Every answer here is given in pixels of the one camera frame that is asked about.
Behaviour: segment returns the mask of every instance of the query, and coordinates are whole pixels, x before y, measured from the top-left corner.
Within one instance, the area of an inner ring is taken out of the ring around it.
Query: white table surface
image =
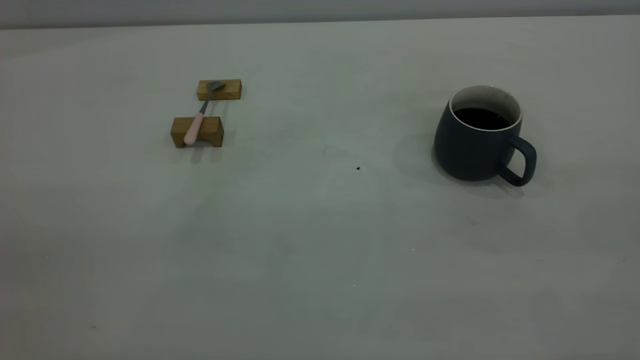
[[[0,31],[0,52],[3,359],[640,356],[638,16]],[[244,85],[207,111],[223,147],[176,149],[216,78]],[[433,163],[475,84],[522,104],[523,188]]]

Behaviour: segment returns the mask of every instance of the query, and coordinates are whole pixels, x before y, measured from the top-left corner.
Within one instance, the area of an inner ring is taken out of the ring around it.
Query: coffee
[[[465,124],[483,130],[500,130],[509,127],[509,122],[491,110],[465,108],[454,111],[454,115]]]

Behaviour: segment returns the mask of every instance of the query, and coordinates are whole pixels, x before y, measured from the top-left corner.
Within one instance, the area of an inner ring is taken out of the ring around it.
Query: wall
[[[605,15],[638,12],[638,0],[4,0],[0,5],[0,28]]]

